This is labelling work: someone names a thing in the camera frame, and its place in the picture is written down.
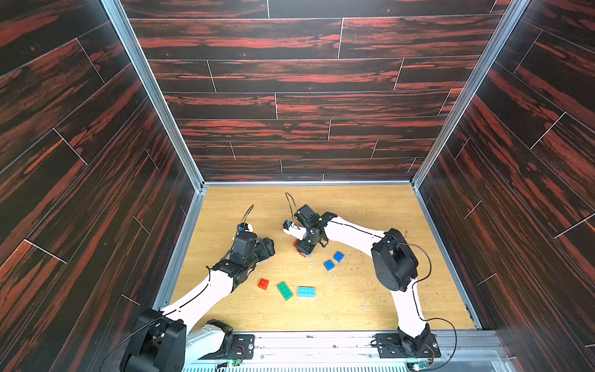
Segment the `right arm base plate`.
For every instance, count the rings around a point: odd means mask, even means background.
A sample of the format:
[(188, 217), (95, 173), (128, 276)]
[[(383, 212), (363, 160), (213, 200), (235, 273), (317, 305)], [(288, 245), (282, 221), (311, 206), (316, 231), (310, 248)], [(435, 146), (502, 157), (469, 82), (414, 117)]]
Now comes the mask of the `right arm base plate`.
[(412, 338), (404, 333), (378, 333), (370, 345), (381, 359), (437, 359), (442, 356), (435, 335), (423, 333)]

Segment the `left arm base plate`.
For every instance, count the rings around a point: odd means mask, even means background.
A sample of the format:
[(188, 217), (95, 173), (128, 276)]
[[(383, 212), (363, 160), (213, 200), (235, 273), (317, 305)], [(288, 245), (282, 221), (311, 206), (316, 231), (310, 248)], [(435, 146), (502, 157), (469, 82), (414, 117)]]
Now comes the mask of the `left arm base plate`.
[(255, 348), (254, 334), (233, 333), (225, 336), (218, 358), (222, 360), (252, 360)]

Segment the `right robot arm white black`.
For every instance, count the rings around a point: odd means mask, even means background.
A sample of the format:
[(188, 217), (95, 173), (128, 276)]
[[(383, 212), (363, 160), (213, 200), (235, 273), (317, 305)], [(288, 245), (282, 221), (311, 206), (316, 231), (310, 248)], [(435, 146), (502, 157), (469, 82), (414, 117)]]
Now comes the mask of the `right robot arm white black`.
[(283, 230), (296, 239), (297, 251), (306, 256), (318, 244), (338, 242), (371, 257), (377, 280), (394, 300), (398, 331), (412, 339), (429, 334), (418, 304), (418, 259), (399, 230), (368, 229), (331, 212), (319, 215), (307, 205), (294, 214), (293, 220), (284, 222)]

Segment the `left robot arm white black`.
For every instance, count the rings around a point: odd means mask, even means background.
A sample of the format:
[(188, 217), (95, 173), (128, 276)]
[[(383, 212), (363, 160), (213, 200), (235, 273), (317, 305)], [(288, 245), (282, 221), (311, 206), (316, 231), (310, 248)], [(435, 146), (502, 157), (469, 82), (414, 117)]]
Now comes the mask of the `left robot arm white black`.
[(200, 330), (192, 329), (212, 307), (232, 294), (257, 265), (275, 254), (274, 241), (254, 232), (239, 231), (229, 252), (207, 277), (176, 302), (144, 310), (124, 341), (126, 351), (121, 371), (182, 371), (188, 361), (209, 354), (226, 357), (233, 345), (233, 328), (211, 320)]

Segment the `green long lego brick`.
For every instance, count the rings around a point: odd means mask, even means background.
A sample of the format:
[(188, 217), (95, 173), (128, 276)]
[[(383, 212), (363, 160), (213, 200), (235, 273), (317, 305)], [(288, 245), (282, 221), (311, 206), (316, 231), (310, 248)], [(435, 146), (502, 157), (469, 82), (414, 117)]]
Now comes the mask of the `green long lego brick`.
[(285, 301), (288, 301), (294, 296), (293, 292), (284, 281), (277, 285), (277, 290), (280, 292)]

